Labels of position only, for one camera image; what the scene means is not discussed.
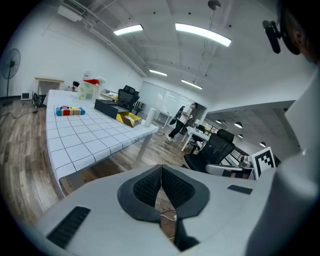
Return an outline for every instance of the standing fan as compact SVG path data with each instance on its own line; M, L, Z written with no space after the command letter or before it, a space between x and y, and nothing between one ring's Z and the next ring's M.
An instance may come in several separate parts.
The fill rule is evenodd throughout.
M1 73L4 79L8 79L8 83L6 85L6 102L2 105L6 106L12 103L8 98L8 90L9 90L9 79L14 77L17 73L18 68L20 66L20 52L18 49L11 49L7 55L2 59L1 62Z

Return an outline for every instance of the floor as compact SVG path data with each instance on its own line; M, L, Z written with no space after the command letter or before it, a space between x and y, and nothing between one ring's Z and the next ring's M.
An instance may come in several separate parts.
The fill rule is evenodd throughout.
M46 111L32 113L31 101L14 99L9 106L2 106L0 100L0 189L3 199L17 220L34 225L42 214L63 199L52 174L47 151ZM184 152L181 134L178 142L169 142L160 128L154 134L140 162L141 167L155 164L181 166ZM90 181L127 172L132 169L143 140L117 152L108 159L81 172L83 181ZM68 178L60 180L65 191L74 191ZM163 190L159 191L155 208L160 212L174 210ZM165 213L173 218L174 212ZM162 217L163 232L174 236L175 223Z

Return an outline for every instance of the person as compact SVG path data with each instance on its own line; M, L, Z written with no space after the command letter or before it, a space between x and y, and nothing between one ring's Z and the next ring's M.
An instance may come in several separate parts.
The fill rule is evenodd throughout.
M169 133L169 135L166 136L170 142L175 141L175 135L180 132L187 121L191 119L190 114L193 109L198 109L198 103L194 102L190 106L187 106L183 109L180 118L176 120L175 128Z

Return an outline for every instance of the white desk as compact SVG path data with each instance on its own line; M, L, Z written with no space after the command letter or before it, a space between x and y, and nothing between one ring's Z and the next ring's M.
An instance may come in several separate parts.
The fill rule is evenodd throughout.
M168 114L168 113L165 113L165 112L162 112L162 111L160 111L160 110L156 110L157 112L159 112L159 113L161 113L161 114L164 114L165 116L167 116L168 118L166 119L166 121L165 121L165 124L164 124L164 126L163 127L166 127L166 125L167 125L167 123L168 123L168 121L169 121L169 118L170 117L172 117L172 114Z
M190 141L192 135L196 135L198 136L199 138L205 140L206 142L209 141L210 137L208 135L205 135L204 133L202 132L199 132L197 129L195 128L192 128L190 126L188 126L187 128L187 132L185 133L185 135L183 136L183 139L181 140L181 142L183 142L187 136L187 134L189 135L189 138L186 140L185 144L183 145L181 151L184 151L186 146L188 145L188 142Z
M145 138L132 165L136 168L152 134L159 129L155 125L146 127L144 120L133 128L129 127L94 109L94 105L92 101L79 100L77 92L48 92L46 142L52 170L59 186L59 179L68 175L79 185L80 171ZM56 116L55 109L61 106L82 107L85 114Z

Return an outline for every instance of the cable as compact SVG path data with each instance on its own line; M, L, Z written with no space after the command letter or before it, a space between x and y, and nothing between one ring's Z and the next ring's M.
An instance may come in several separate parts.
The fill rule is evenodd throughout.
M165 214L165 213L168 213L168 212L176 213L177 211L176 210L165 210L165 211L161 212L160 214Z
M37 111L30 111L30 112L24 113L24 114L19 115L19 116L14 116L14 114L12 114L12 112L8 112L8 113L5 113L5 114L0 115L0 118L11 114L11 116L12 116L13 119L17 119L17 118L23 117L23 116L26 115L26 114L37 113L38 111L43 111L43 110L45 110L45 109L46 109L46 108L43 108L43 109L40 109L40 110L37 110Z
M163 216L163 217L165 217L165 218L167 218L168 220L173 221L173 222L176 222L176 221L177 221L177 215L174 215L174 216L173 216L174 219L171 219L171 218L167 217L167 216L164 215L164 214L160 214L160 216Z

